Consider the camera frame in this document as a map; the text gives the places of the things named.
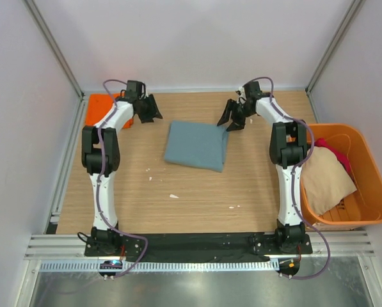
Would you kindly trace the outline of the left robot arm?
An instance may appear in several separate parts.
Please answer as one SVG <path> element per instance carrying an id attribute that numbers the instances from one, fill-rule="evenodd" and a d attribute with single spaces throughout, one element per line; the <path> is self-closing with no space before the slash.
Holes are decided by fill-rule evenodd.
<path id="1" fill-rule="evenodd" d="M 120 166 L 118 133 L 135 115 L 141 123 L 163 117 L 144 82 L 116 79 L 125 86 L 117 97 L 107 88 L 110 82 L 113 80 L 104 81 L 103 87 L 111 97 L 111 109 L 97 123 L 84 126 L 81 135 L 81 162 L 90 176 L 95 210 L 90 235 L 84 240 L 86 256 L 113 256 L 123 248 L 124 234 L 118 229 L 114 193 Z"/>

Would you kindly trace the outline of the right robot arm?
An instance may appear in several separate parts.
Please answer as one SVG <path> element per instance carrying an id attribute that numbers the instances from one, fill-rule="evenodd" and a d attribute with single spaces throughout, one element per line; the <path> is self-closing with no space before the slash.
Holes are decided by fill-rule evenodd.
<path id="1" fill-rule="evenodd" d="M 270 82 L 271 90 L 262 91 L 259 81 Z M 254 114 L 271 125 L 269 156 L 276 167 L 280 205 L 277 227 L 273 237 L 275 248 L 281 253 L 293 253 L 305 241 L 305 222 L 300 205 L 300 178 L 302 166 L 312 154 L 314 144 L 307 142 L 309 126 L 288 115 L 277 103 L 270 77 L 254 78 L 237 91 L 236 100 L 227 100 L 218 126 L 230 125 L 227 131 L 244 129 L 246 119 Z"/>

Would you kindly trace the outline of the blue grey t shirt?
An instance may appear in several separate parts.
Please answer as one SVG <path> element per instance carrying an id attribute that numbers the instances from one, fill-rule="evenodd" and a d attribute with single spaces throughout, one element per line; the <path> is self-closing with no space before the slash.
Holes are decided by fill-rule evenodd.
<path id="1" fill-rule="evenodd" d="M 173 121 L 164 160 L 221 173 L 226 161 L 228 137 L 229 133 L 222 126 Z"/>

